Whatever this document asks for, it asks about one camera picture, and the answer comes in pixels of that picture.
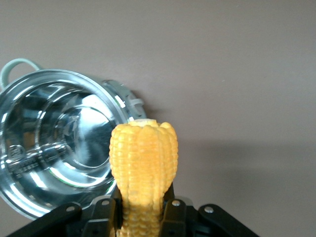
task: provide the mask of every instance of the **yellow corn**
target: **yellow corn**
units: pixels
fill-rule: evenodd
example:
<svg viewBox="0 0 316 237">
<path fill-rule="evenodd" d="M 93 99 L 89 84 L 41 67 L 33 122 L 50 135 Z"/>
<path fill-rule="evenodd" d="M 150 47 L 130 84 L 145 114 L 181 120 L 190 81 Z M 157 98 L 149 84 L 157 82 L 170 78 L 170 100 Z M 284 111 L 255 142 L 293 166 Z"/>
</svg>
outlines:
<svg viewBox="0 0 316 237">
<path fill-rule="evenodd" d="M 163 196 L 177 171 L 173 127 L 153 119 L 119 124 L 112 131 L 110 164 L 123 201 L 123 226 L 118 235 L 157 237 Z"/>
</svg>

